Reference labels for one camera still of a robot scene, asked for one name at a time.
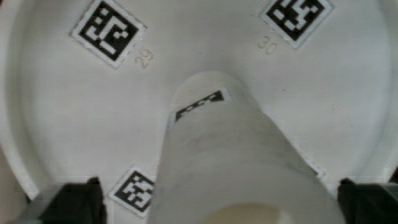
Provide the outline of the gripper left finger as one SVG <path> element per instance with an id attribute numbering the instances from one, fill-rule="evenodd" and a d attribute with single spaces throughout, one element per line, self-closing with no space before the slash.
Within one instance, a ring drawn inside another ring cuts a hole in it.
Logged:
<path id="1" fill-rule="evenodd" d="M 107 224 L 100 178 L 52 186 L 32 199 L 15 224 Z"/>

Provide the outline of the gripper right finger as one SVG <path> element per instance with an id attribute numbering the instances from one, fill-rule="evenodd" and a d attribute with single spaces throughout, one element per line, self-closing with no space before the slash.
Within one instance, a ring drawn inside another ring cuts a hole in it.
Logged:
<path id="1" fill-rule="evenodd" d="M 398 184 L 343 179 L 338 203 L 347 224 L 398 224 Z"/>

